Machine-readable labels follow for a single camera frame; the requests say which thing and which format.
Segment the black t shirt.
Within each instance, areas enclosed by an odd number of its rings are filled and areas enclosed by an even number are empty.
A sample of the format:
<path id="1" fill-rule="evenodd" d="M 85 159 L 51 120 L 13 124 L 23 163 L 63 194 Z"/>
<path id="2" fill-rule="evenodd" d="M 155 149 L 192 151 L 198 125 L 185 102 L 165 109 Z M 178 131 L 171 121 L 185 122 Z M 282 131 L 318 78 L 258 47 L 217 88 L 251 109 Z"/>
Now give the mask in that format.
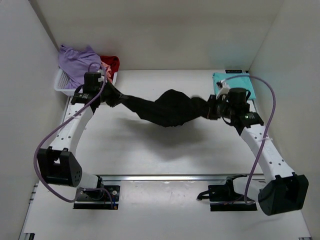
<path id="1" fill-rule="evenodd" d="M 188 97 L 173 89 L 150 101 L 132 95 L 120 95 L 114 105 L 124 105 L 140 119 L 162 127 L 177 127 L 199 117 L 206 117 L 209 103 L 201 97 Z"/>

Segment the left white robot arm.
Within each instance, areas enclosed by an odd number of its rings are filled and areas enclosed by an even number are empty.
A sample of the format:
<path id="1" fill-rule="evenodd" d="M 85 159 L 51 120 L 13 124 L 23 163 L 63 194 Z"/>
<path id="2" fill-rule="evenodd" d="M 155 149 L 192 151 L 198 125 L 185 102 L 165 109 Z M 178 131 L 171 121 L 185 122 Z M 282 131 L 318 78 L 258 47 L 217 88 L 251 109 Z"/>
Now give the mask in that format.
<path id="1" fill-rule="evenodd" d="M 101 103 L 118 99 L 121 94 L 112 83 L 84 87 L 76 91 L 67 107 L 64 122 L 50 135 L 56 134 L 48 147 L 37 147 L 34 168 L 42 184 L 51 192 L 50 185 L 69 186 L 86 190 L 93 199 L 104 195 L 105 187 L 98 175 L 83 172 L 75 154 L 87 123 Z"/>

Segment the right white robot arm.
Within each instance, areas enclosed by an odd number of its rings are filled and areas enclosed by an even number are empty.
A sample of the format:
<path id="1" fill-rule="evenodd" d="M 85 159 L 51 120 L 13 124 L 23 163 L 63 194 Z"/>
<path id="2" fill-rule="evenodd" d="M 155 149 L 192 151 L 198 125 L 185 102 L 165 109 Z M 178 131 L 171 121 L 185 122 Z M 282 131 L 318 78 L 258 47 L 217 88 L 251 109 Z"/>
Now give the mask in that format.
<path id="1" fill-rule="evenodd" d="M 255 156 L 254 166 L 260 166 L 265 184 L 253 180 L 251 174 L 231 179 L 224 187 L 224 195 L 229 200 L 243 196 L 247 201 L 259 204 L 265 215 L 271 216 L 303 208 L 309 181 L 298 175 L 280 155 L 268 136 L 267 127 L 257 112 L 243 97 L 236 103 L 211 95 L 208 99 L 207 118 L 227 119 Z"/>

